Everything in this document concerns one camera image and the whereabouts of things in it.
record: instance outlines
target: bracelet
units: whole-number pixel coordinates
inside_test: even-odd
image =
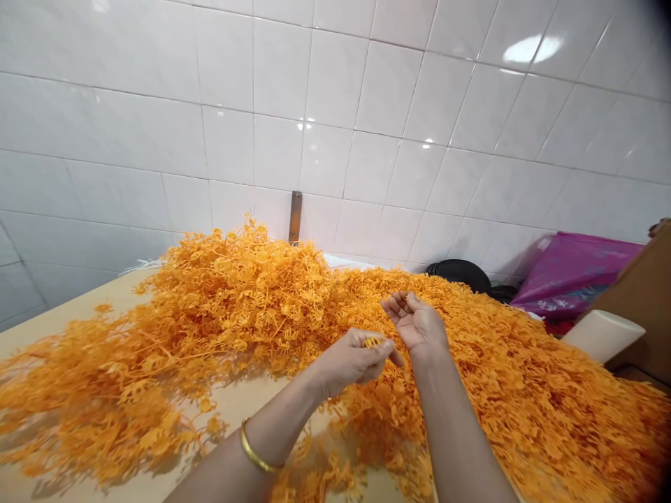
[[[247,424],[247,421],[249,421],[249,418],[245,418],[243,424],[240,426],[240,439],[243,441],[243,449],[245,449],[247,457],[257,467],[261,468],[264,472],[277,473],[282,468],[284,468],[284,464],[278,467],[274,467],[272,465],[269,465],[267,462],[263,461],[259,456],[257,456],[257,454],[252,449],[252,446],[250,446],[250,442],[247,440],[247,435],[245,434],[245,424]]]

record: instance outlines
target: black object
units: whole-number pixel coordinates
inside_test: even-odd
[[[429,276],[440,276],[449,282],[466,283],[473,293],[491,295],[491,282],[487,274],[473,262],[456,258],[436,262],[426,268],[426,273]]]
[[[503,304],[510,304],[517,295],[518,289],[511,285],[498,285],[491,287],[490,297]]]

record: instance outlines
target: metal bracket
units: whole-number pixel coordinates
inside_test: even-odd
[[[294,246],[298,244],[301,236],[301,208],[303,206],[303,194],[298,191],[291,193],[291,216],[289,220],[289,241]]]

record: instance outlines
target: white roll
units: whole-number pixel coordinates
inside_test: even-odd
[[[562,341],[606,363],[620,351],[636,342],[645,329],[633,321],[606,311],[590,311],[564,335]]]

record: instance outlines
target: plastic bag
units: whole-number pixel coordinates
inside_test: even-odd
[[[557,233],[510,303],[549,320],[577,318],[644,245]]]

